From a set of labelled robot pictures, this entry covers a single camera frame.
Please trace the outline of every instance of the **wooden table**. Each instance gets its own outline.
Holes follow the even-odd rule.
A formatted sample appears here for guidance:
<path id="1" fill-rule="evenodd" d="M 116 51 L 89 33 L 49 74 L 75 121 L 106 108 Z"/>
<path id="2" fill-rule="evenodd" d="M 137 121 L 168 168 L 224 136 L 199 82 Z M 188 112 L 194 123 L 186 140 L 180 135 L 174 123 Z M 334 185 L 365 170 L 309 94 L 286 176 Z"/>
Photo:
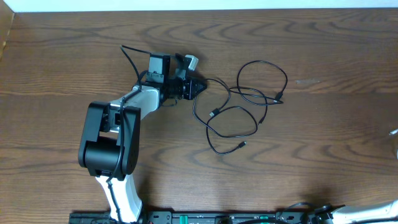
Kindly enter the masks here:
<path id="1" fill-rule="evenodd" d="M 233 86 L 239 68 L 268 60 L 289 76 L 285 104 L 270 106 L 246 147 L 217 156 L 192 101 L 141 123 L 134 180 L 147 205 L 174 210 L 273 210 L 299 201 L 366 205 L 397 198 L 398 10 L 321 9 L 17 14 L 0 63 L 0 222 L 66 223 L 74 211 L 109 208 L 78 165 L 88 104 L 136 81 L 119 44 L 196 55 L 204 77 Z M 148 56 L 130 52 L 139 70 Z M 253 65 L 242 85 L 274 96 L 283 77 Z M 216 84 L 199 114 L 220 106 Z M 256 119 L 263 108 L 233 95 Z M 252 130 L 231 111 L 222 133 Z M 242 139 L 211 135 L 218 150 Z"/>

